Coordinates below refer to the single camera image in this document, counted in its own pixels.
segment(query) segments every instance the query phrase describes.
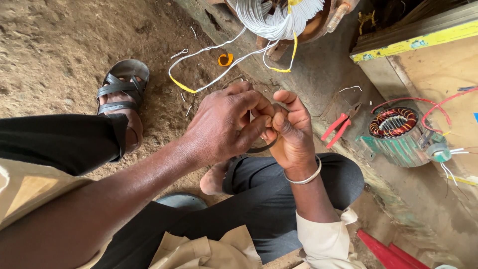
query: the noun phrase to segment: beige shirt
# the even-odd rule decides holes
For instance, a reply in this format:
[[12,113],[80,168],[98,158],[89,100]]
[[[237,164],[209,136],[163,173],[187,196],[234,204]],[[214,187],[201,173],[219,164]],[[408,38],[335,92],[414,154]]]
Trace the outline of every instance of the beige shirt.
[[[0,158],[0,230],[27,213],[66,193],[91,183],[53,167]],[[297,233],[305,253],[303,260],[313,269],[365,269],[357,261],[345,225],[357,215],[346,209],[336,223],[315,223],[299,214]],[[91,268],[104,254],[107,242],[80,269]],[[262,267],[245,225],[227,232],[219,241],[207,237],[189,240],[166,232],[150,269],[258,269]]]

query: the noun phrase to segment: dirt floor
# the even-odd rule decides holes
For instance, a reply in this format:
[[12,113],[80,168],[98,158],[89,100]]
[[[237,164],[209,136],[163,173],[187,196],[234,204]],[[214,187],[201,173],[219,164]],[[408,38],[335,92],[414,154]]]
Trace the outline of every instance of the dirt floor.
[[[126,0],[4,0],[0,3],[0,118],[95,114],[97,88],[107,70],[122,59],[145,62],[151,80],[141,108],[143,147],[126,155],[120,163],[107,164],[89,174],[93,179],[101,179],[181,136],[202,98],[241,73],[235,67],[215,86],[195,95],[179,89],[167,75],[173,63],[170,57],[185,48],[195,52],[211,45],[213,42],[195,21],[172,1],[138,0],[133,4]],[[217,64],[223,53],[216,49],[188,59],[175,67],[173,76],[197,89],[225,70]],[[268,97],[272,95],[264,85],[255,87]],[[181,178],[161,195],[186,191],[201,196],[209,205],[225,199],[226,196],[207,196],[200,191],[199,180],[206,171],[203,168]],[[367,212],[380,212],[372,196],[366,192],[356,204],[366,204]],[[362,221],[350,227],[352,241],[369,269],[381,268],[354,237],[359,227],[367,225]],[[299,262],[293,252],[267,268],[291,268]]]

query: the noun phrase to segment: hand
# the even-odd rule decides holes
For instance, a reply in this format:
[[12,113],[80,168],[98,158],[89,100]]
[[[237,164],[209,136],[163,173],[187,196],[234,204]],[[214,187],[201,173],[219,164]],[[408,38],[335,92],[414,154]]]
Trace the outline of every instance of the hand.
[[[317,171],[309,111],[299,97],[290,91],[276,92],[274,100],[284,103],[290,111],[278,103],[273,105],[275,115],[272,126],[279,133],[279,138],[271,148],[272,156],[284,168],[290,180],[305,180]],[[262,135],[267,144],[276,136],[275,132],[269,131]]]
[[[257,117],[250,122],[252,109]],[[271,102],[244,81],[207,95],[182,139],[199,166],[215,164],[245,153],[272,126],[272,116]]]

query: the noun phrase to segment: red handle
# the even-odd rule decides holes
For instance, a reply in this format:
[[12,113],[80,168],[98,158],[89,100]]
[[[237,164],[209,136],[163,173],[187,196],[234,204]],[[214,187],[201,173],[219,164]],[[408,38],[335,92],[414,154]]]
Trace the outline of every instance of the red handle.
[[351,125],[352,122],[350,121],[350,119],[348,119],[347,121],[344,122],[344,125],[342,125],[342,127],[340,127],[340,130],[337,132],[337,134],[335,135],[334,139],[332,139],[332,141],[330,141],[330,143],[326,146],[326,148],[331,148],[335,142],[337,142],[337,140],[342,136],[342,134],[345,132],[345,129],[347,129],[347,126]]
[[335,129],[337,128],[337,126],[339,126],[346,118],[348,118],[347,114],[344,114],[342,113],[340,115],[340,118],[338,118],[336,121],[334,121],[334,123],[332,123],[330,125],[330,127],[327,129],[327,131],[325,132],[325,134],[320,138],[320,140],[322,141],[325,141],[327,139],[327,137],[329,136],[329,134]]

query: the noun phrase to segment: orange tape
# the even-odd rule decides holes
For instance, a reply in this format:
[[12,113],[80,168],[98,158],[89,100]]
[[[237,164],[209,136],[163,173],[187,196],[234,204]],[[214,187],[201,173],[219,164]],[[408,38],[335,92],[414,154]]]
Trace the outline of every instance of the orange tape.
[[223,65],[223,64],[221,63],[221,58],[222,58],[222,57],[226,57],[226,55],[225,55],[225,54],[222,54],[221,56],[219,56],[219,59],[217,59],[217,62],[219,63],[220,66],[226,67],[226,66],[228,66],[228,65],[230,65],[230,64],[232,63],[232,54],[231,54],[231,53],[228,53],[228,56],[227,56],[227,57],[228,57],[228,62],[227,62],[225,65]]

